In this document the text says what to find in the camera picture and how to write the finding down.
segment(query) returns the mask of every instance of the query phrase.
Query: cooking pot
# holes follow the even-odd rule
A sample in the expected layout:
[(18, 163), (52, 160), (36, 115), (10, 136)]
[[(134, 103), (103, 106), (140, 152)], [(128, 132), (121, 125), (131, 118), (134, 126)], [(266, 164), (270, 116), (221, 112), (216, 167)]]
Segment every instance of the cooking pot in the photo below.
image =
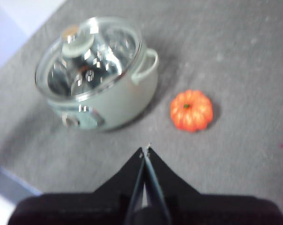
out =
[(66, 126), (112, 129), (139, 115), (158, 81), (158, 54), (115, 17), (66, 29), (46, 51), (35, 82)]

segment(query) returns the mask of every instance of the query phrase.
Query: countertop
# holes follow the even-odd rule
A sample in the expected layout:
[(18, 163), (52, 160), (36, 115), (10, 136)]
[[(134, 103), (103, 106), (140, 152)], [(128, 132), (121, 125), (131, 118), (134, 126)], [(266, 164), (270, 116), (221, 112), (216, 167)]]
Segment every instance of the countertop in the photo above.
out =
[[(133, 21), (157, 50), (156, 94), (117, 130), (66, 128), (35, 87), (36, 65), (69, 24), (104, 15)], [(187, 89), (213, 102), (205, 131), (169, 118)], [(148, 143), (198, 191), (283, 211), (283, 0), (67, 1), (0, 70), (0, 165), (43, 192), (93, 191)]]

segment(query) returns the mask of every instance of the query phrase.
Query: lid knob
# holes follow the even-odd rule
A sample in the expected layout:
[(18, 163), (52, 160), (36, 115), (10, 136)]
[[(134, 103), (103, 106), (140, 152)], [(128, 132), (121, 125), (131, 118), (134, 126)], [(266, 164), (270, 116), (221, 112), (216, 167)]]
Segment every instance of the lid knob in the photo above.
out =
[(78, 25), (72, 25), (66, 28), (62, 33), (62, 39), (68, 44), (76, 39), (77, 32), (79, 31)]

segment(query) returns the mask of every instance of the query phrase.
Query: pumpkin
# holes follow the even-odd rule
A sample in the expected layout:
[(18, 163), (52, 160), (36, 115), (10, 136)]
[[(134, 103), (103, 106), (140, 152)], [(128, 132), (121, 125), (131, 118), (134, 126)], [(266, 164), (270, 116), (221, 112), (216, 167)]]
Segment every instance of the pumpkin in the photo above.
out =
[(181, 92), (171, 102), (170, 117), (178, 129), (190, 132), (206, 129), (213, 119), (211, 101), (199, 90)]

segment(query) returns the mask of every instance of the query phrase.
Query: lid rim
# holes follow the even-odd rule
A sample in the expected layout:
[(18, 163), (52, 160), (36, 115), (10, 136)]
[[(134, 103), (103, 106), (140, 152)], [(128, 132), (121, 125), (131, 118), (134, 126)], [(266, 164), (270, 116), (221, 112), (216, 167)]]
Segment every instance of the lid rim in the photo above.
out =
[[(82, 24), (80, 25), (80, 27), (82, 26), (86, 26), (88, 23), (90, 23), (90, 21), (95, 20), (95, 19), (100, 19), (100, 20), (104, 20), (104, 21), (108, 21), (108, 20), (116, 20), (118, 22), (124, 22), (124, 23), (128, 23), (125, 19), (121, 18), (121, 17), (92, 17), (89, 18), (87, 20), (85, 20), (84, 22), (82, 22)], [(37, 87), (37, 89), (40, 91), (40, 93), (42, 93), (44, 96), (46, 96), (49, 100), (52, 101), (59, 101), (59, 102), (68, 102), (68, 101), (77, 101), (77, 102), (81, 102), (84, 100), (87, 100), (88, 98), (90, 98), (91, 96), (95, 96), (98, 95), (110, 88), (112, 88), (119, 80), (121, 80), (121, 78), (123, 78), (128, 71), (131, 70), (131, 68), (136, 64), (137, 60), (140, 58), (142, 52), (144, 53), (144, 51), (142, 51), (143, 49), (143, 45), (144, 43), (142, 42), (142, 37), (140, 35), (140, 32), (138, 29), (136, 29), (134, 24), (130, 23), (130, 26), (132, 26), (134, 28), (134, 32), (136, 33), (139, 42), (136, 42), (136, 45), (138, 45), (138, 48), (136, 50), (136, 53), (134, 55), (134, 58), (131, 60), (131, 62), (129, 63), (129, 65), (126, 67), (125, 70), (122, 71), (121, 74), (117, 75), (116, 77), (114, 77), (111, 81), (109, 81), (108, 83), (106, 83), (103, 86), (99, 86), (97, 89), (95, 90), (89, 90), (87, 92), (84, 93), (80, 93), (77, 95), (73, 95), (73, 96), (65, 96), (65, 95), (58, 95), (55, 94), (54, 92), (50, 91), (50, 94), (48, 93), (47, 90), (50, 90), (50, 88), (47, 86), (46, 89), (39, 86), (38, 85), (38, 81), (37, 81), (37, 73), (40, 70), (40, 64), (42, 62), (42, 60), (37, 64), (36, 69), (35, 69), (35, 85)], [(59, 45), (59, 39), (57, 39), (52, 45), (51, 47), (55, 47)]]

